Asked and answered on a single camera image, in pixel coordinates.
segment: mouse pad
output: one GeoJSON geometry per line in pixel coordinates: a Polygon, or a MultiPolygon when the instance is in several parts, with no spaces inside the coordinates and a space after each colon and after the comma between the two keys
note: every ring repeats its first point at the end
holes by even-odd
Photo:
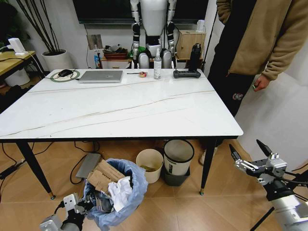
{"type": "Polygon", "coordinates": [[[70,74],[70,75],[67,75],[67,76],[64,76],[64,77],[61,77],[61,76],[58,75],[60,72],[55,73],[50,77],[50,79],[53,82],[58,82],[58,83],[67,82],[67,81],[77,79],[80,76],[79,71],[77,71],[77,70],[72,70],[72,71],[73,71],[73,74],[70,74]]]}

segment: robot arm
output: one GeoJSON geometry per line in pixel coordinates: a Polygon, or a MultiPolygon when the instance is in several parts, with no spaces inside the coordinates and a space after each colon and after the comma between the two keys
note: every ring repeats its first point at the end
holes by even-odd
{"type": "Polygon", "coordinates": [[[90,200],[91,194],[85,199],[79,200],[77,193],[70,194],[63,198],[54,214],[47,217],[39,225],[41,231],[81,231],[83,220],[89,210],[93,208],[90,200]],[[61,222],[56,215],[58,208],[65,207],[66,220],[61,222]]]}
{"type": "MultiPolygon", "coordinates": [[[[258,182],[263,185],[267,192],[266,198],[273,204],[276,218],[284,231],[308,230],[308,202],[300,203],[295,197],[292,189],[297,185],[291,187],[283,182],[282,177],[287,163],[261,141],[257,140],[257,143],[268,157],[267,159],[254,162],[242,160],[237,151],[230,145],[231,155],[235,161],[236,168],[246,172],[249,176],[256,177],[258,182]]],[[[257,223],[251,230],[255,230],[258,225],[257,223]]]]}
{"type": "Polygon", "coordinates": [[[134,33],[133,38],[133,63],[134,68],[137,69],[137,59],[139,56],[139,42],[140,42],[140,16],[138,12],[138,4],[139,0],[130,0],[130,8],[131,8],[131,14],[134,18],[134,23],[131,25],[131,29],[134,33]]]}
{"type": "Polygon", "coordinates": [[[172,61],[173,61],[174,67],[176,67],[175,42],[174,42],[174,36],[173,36],[175,25],[172,22],[172,19],[174,16],[177,0],[168,0],[168,2],[169,2],[169,9],[168,9],[168,16],[167,16],[167,32],[168,32],[167,38],[168,38],[169,51],[171,52],[171,56],[172,56],[172,61]]]}

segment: person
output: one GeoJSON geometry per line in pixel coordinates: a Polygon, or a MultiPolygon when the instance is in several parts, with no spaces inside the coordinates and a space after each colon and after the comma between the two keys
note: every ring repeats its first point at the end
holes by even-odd
{"type": "Polygon", "coordinates": [[[217,10],[225,27],[208,80],[235,116],[255,75],[254,91],[265,89],[304,45],[308,0],[217,0],[217,10]]]}

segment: gray trash bag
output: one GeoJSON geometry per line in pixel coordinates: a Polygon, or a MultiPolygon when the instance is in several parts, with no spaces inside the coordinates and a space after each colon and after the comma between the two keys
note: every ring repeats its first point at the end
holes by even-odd
{"type": "MultiPolygon", "coordinates": [[[[123,159],[108,159],[106,161],[125,176],[132,176],[133,189],[132,194],[128,198],[127,205],[119,212],[115,210],[107,214],[100,212],[96,208],[96,202],[93,201],[94,207],[88,212],[87,218],[90,220],[94,219],[101,231],[108,231],[109,226],[116,226],[128,218],[143,201],[148,187],[148,182],[144,176],[145,170],[135,163],[123,159]]],[[[94,187],[89,182],[86,182],[84,195],[87,195],[93,189],[94,187]]]]}

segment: black thermos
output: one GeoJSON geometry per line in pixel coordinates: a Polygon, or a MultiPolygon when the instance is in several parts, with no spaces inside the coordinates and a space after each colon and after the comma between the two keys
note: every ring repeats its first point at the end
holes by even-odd
{"type": "Polygon", "coordinates": [[[196,43],[192,48],[191,59],[189,62],[189,71],[196,71],[201,55],[201,44],[196,43]]]}

